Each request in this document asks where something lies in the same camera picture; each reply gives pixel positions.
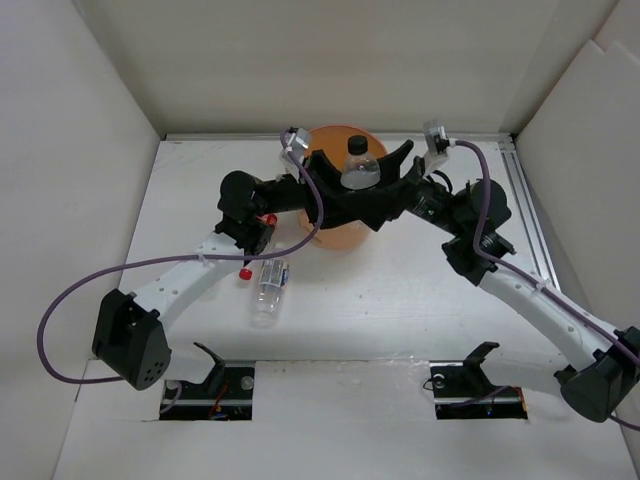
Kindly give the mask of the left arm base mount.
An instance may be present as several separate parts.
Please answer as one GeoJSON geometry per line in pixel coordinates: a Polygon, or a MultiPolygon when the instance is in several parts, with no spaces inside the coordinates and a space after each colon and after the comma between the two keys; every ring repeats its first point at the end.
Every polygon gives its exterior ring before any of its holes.
{"type": "Polygon", "coordinates": [[[195,367],[207,376],[201,383],[187,379],[165,382],[160,403],[161,421],[250,421],[253,413],[253,392],[256,363],[226,362],[213,350],[195,342],[200,357],[195,367]]]}

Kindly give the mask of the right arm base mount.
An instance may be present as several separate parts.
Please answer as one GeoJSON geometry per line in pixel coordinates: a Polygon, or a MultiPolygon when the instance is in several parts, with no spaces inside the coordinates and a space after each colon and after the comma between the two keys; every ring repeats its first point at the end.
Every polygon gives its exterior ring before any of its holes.
{"type": "Polygon", "coordinates": [[[497,342],[483,342],[462,360],[435,360],[422,389],[434,400],[437,420],[527,420],[523,392],[518,387],[496,386],[481,370],[497,342]]]}

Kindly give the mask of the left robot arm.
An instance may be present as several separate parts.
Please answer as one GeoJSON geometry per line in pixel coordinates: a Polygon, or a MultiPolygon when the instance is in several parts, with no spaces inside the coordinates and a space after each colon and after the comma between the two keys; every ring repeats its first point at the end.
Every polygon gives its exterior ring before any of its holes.
{"type": "Polygon", "coordinates": [[[253,260],[270,260],[274,233],[269,214],[306,210],[314,230],[342,226],[353,215],[338,202],[341,173],[315,151],[301,172],[260,181],[243,171],[227,174],[218,204],[223,216],[190,255],[168,258],[171,269],[146,286],[109,292],[101,301],[93,354],[137,391],[159,381],[188,382],[201,396],[222,387],[224,362],[209,347],[171,348],[167,333],[178,318],[216,283],[253,260]]]}

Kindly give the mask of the clear bottle blue white label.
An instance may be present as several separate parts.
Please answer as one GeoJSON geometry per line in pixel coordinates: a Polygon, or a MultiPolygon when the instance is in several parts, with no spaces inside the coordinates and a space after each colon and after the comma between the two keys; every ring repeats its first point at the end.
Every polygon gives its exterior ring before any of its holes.
{"type": "Polygon", "coordinates": [[[266,329],[277,323],[289,273],[286,255],[262,261],[251,308],[251,324],[254,327],[266,329]]]}

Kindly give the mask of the clear bottle red label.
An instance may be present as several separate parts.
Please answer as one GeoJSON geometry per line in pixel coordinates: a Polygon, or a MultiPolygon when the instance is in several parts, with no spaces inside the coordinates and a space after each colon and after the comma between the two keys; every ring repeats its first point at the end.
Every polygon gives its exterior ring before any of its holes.
{"type": "Polygon", "coordinates": [[[249,236],[248,247],[244,249],[244,253],[249,256],[265,253],[275,232],[277,223],[278,217],[276,214],[258,216],[252,224],[254,230],[249,236]]]}

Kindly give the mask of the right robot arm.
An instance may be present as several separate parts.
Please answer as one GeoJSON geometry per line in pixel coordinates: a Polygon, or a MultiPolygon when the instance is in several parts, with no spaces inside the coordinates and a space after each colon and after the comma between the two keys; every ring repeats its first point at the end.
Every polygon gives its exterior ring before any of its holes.
{"type": "Polygon", "coordinates": [[[486,360],[497,349],[484,342],[462,362],[462,381],[471,391],[469,404],[523,386],[562,398],[582,417],[602,423],[639,382],[639,330],[620,330],[587,313],[539,275],[509,262],[515,249],[498,233],[511,217],[502,187],[489,174],[487,160],[475,144],[439,138],[426,156],[417,157],[405,175],[392,156],[369,160],[345,180],[354,213],[377,230],[403,212],[451,234],[442,246],[452,269],[501,300],[545,336],[560,352],[560,361],[540,366],[496,368],[486,360]],[[445,158],[450,148],[475,153],[481,177],[457,193],[432,181],[433,158],[445,158]]]}

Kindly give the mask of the clear bottle black cap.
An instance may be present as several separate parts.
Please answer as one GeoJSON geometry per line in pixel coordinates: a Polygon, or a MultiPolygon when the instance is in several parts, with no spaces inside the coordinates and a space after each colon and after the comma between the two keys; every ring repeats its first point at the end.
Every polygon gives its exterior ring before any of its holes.
{"type": "Polygon", "coordinates": [[[340,182],[349,190],[364,190],[377,185],[381,179],[380,165],[369,151],[368,139],[363,135],[351,136],[347,141],[340,182]]]}

